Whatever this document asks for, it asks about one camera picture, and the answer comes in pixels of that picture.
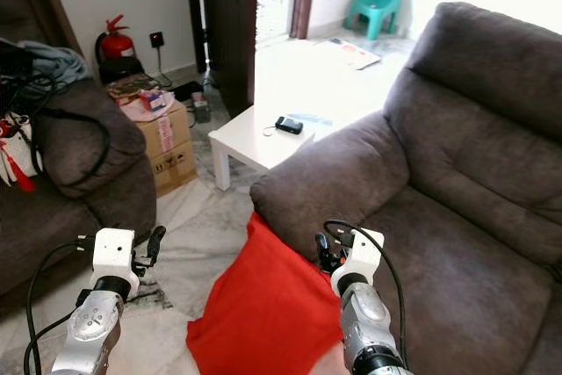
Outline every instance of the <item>black phone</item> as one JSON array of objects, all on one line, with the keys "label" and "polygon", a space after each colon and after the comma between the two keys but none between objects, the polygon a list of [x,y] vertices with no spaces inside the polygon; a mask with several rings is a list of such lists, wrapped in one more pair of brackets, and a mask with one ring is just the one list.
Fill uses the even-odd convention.
[{"label": "black phone", "polygon": [[298,135],[302,132],[302,122],[298,122],[297,120],[289,119],[284,116],[280,116],[275,122],[275,127],[281,131],[286,131],[288,133],[294,133]]}]

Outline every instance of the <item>sofa armrest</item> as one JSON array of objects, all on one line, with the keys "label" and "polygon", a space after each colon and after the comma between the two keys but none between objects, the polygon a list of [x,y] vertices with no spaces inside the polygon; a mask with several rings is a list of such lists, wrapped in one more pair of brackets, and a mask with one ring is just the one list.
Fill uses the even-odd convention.
[{"label": "sofa armrest", "polygon": [[145,152],[142,132],[93,80],[71,84],[68,92],[53,96],[46,109],[90,118],[43,114],[37,118],[34,133],[44,170],[68,197],[81,197],[103,186]]},{"label": "sofa armrest", "polygon": [[398,139],[382,113],[373,113],[303,148],[258,179],[250,195],[273,232],[316,262],[314,235],[324,221],[363,221],[408,178]]}]

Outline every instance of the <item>white bag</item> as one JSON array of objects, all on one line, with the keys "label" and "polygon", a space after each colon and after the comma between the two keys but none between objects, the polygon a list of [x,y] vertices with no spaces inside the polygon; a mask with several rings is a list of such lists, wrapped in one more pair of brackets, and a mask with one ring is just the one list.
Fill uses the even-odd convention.
[{"label": "white bag", "polygon": [[[15,113],[9,113],[4,117],[12,125],[16,125],[16,122],[21,120],[21,116]],[[0,177],[2,180],[10,186],[11,183],[16,183],[18,179],[13,172],[8,156],[18,165],[18,167],[24,172],[28,177],[36,176],[37,172],[33,167],[32,162],[32,149],[30,144],[27,142],[32,138],[32,126],[27,120],[27,123],[19,128],[19,131],[10,138],[4,138],[4,134],[1,133],[0,137],[3,142],[2,145],[2,161],[0,162]],[[41,170],[43,170],[43,162],[41,161],[41,156],[37,153],[37,164]]]}]

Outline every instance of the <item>brown sofa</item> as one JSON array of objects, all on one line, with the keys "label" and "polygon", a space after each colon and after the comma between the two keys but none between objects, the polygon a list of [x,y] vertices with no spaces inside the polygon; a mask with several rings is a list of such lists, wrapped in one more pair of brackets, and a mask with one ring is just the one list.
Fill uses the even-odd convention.
[{"label": "brown sofa", "polygon": [[[562,373],[562,36],[439,5],[384,110],[251,196],[310,261],[324,220],[385,235],[415,375]],[[375,278],[396,335],[392,278]]]},{"label": "brown sofa", "polygon": [[[46,39],[27,0],[0,0],[0,37]],[[102,227],[131,228],[143,236],[155,224],[155,184],[144,137],[102,87],[91,79],[78,81],[46,107],[97,120],[109,132],[109,149],[91,177],[69,185],[89,173],[105,150],[101,132],[90,122],[39,117],[36,135],[46,175],[33,178],[37,191],[0,182],[0,296],[27,280],[59,243]],[[0,314],[9,301],[4,298]]]}]

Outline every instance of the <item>coffee table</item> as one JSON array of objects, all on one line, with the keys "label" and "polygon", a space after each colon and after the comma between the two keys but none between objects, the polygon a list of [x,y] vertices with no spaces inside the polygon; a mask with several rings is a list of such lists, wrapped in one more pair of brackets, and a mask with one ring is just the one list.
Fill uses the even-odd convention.
[{"label": "coffee table", "polygon": [[279,113],[250,107],[223,127],[209,133],[213,149],[215,181],[225,191],[230,186],[228,157],[232,156],[256,170],[269,170],[277,166],[300,148],[313,141],[313,126],[305,126],[299,135],[275,129],[273,126]]}]

